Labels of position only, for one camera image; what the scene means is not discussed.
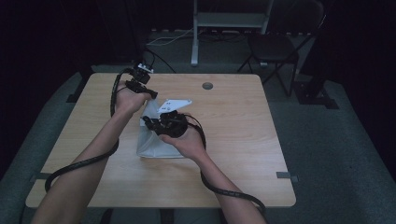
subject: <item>dark background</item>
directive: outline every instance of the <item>dark background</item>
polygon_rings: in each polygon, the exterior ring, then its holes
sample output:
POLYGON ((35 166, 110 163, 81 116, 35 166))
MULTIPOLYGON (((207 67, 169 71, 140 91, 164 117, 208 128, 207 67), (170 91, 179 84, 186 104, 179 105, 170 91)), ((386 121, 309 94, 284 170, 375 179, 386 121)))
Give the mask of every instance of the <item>dark background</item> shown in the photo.
MULTIPOLYGON (((276 1, 269 28, 292 1, 276 1)), ((86 80, 92 64, 139 60, 151 28, 192 27, 192 0, 107 2, 0 0, 1 176, 43 105, 68 78, 79 71, 86 80)), ((303 73, 343 84, 395 178, 396 3, 332 2, 323 1, 328 16, 303 73)), ((217 10, 257 12, 265 6, 261 0, 230 1, 217 10)), ((211 8, 212 1, 200 0, 201 10, 211 8)))

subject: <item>wooden table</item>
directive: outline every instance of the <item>wooden table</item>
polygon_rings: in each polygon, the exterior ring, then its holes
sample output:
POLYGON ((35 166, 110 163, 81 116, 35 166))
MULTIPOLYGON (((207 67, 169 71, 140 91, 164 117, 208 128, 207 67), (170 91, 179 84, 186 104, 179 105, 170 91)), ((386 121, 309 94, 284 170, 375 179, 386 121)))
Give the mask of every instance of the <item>wooden table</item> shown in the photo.
MULTIPOLYGON (((68 165, 110 118, 109 103, 116 74, 93 74, 51 151, 42 173, 68 165)), ((295 204, 276 129, 255 75, 154 74, 148 88, 165 99, 192 99, 179 110, 203 125, 207 152, 245 193, 268 207, 295 204), (213 84, 204 90, 205 82, 213 84)), ((134 115, 110 157, 89 206, 92 207, 219 207, 214 193, 202 184, 199 169, 188 159, 145 159, 136 156, 139 117, 134 115)), ((26 204, 38 207, 45 180, 37 179, 26 204)))

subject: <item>gray carpet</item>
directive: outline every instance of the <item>gray carpet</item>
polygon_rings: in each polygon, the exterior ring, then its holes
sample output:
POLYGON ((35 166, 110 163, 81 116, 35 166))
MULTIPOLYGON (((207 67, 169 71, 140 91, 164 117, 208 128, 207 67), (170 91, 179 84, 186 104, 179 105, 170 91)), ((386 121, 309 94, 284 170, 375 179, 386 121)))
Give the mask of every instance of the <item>gray carpet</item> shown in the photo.
MULTIPOLYGON (((202 36, 200 61, 190 66, 191 39, 180 39, 162 47, 149 47, 164 58, 178 73, 236 73, 249 55, 247 41, 237 37, 233 42, 210 41, 202 36)), ((304 56, 309 46, 301 52, 304 56)), ((147 63, 152 55, 145 53, 147 63)), ((251 61, 254 72, 268 75, 265 69, 251 61)), ((124 65, 95 65, 95 72, 119 72, 124 65)), ((281 74, 290 73, 285 66, 281 74)), ((158 58, 156 73, 171 73, 158 58)), ((248 73, 246 66, 243 73, 248 73)), ((300 80, 309 77, 299 75, 300 80)), ((17 157, 0 183, 0 223, 19 223, 24 200, 33 183, 32 175, 41 170, 74 104, 66 103, 80 81, 72 76, 47 102, 34 127, 26 137, 17 157)), ((323 105, 299 105, 272 78, 263 86, 276 131, 292 175, 297 203, 291 208, 270 208, 271 223, 396 223, 396 185, 379 158, 370 138, 362 128, 343 87, 327 81, 325 89, 340 109, 323 105)), ((22 223, 29 223, 34 209, 23 211, 22 223)), ((105 208, 90 208, 82 223, 100 223, 105 208)))

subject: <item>person's right hand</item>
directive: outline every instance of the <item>person's right hand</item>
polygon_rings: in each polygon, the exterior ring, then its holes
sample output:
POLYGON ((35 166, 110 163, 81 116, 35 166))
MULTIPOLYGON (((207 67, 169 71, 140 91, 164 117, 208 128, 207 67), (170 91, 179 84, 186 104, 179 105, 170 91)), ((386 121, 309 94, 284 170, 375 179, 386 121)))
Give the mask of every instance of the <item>person's right hand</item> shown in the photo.
MULTIPOLYGON (((196 125, 196 122, 187 117, 187 121, 196 125)), ((189 125, 186 132, 179 138, 172 138, 169 135, 161 134, 161 140, 177 148, 180 154, 195 162, 206 154, 204 144, 202 143, 201 135, 189 125)))

